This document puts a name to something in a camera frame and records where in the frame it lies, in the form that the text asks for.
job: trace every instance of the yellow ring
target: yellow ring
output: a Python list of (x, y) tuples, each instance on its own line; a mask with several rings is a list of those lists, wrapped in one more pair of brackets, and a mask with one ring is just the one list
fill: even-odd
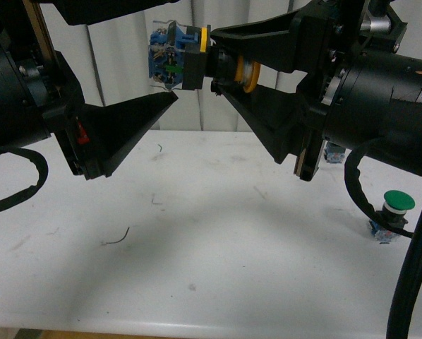
[(200, 41), (200, 52), (206, 52), (206, 46), (208, 42), (208, 29), (206, 27), (202, 28), (202, 40)]
[(234, 76), (234, 80), (237, 82), (242, 81), (242, 75), (244, 73), (244, 58), (242, 55), (238, 57), (238, 66), (236, 67), (236, 75)]
[(249, 83), (247, 86), (244, 86), (244, 92), (250, 93), (252, 92), (258, 82), (258, 78), (260, 77), (260, 71), (261, 71), (261, 64), (259, 64), (256, 61), (252, 61), (252, 77), (251, 77), (251, 83)]

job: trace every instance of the green push button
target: green push button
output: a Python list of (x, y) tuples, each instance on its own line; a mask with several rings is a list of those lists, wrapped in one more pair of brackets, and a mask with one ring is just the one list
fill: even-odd
[(415, 207), (415, 200), (401, 191), (388, 191), (383, 197), (387, 204), (395, 210), (411, 210)]

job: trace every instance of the white table surface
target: white table surface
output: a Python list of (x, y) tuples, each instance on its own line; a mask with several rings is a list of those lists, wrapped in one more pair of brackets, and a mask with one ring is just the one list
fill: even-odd
[[(28, 202), (0, 213), (0, 326), (187, 338), (384, 338), (409, 241), (379, 244), (321, 162), (312, 182), (251, 133), (150, 131), (111, 178), (74, 177), (52, 138)], [(362, 183), (422, 178), (364, 160)], [(0, 198), (36, 181), (0, 157)], [(123, 237), (118, 244), (103, 245)], [(422, 338), (422, 289), (411, 338)]]

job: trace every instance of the black plastic housing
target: black plastic housing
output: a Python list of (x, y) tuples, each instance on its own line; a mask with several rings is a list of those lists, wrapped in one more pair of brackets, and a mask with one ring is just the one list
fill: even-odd
[(92, 25), (179, 0), (35, 0), (54, 4), (69, 25)]
[(321, 69), (336, 17), (335, 4), (312, 0), (301, 8), (269, 20), (219, 28), (211, 32), (217, 45), (278, 71)]
[[(207, 44), (210, 41), (211, 26), (207, 27)], [(188, 26), (187, 34), (200, 35), (201, 29), (198, 27)], [(205, 67), (207, 61), (207, 53), (200, 51), (199, 44), (186, 44), (184, 53), (184, 70), (183, 70), (183, 90), (201, 90), (203, 87), (203, 78), (205, 77)]]

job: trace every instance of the red marking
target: red marking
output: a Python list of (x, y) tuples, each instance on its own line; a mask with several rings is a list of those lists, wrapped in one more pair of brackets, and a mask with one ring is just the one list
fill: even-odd
[(87, 135), (87, 132), (85, 131), (83, 125), (78, 121), (78, 132), (79, 136), (76, 138), (77, 142), (80, 145), (85, 145), (86, 143), (90, 142), (90, 138)]

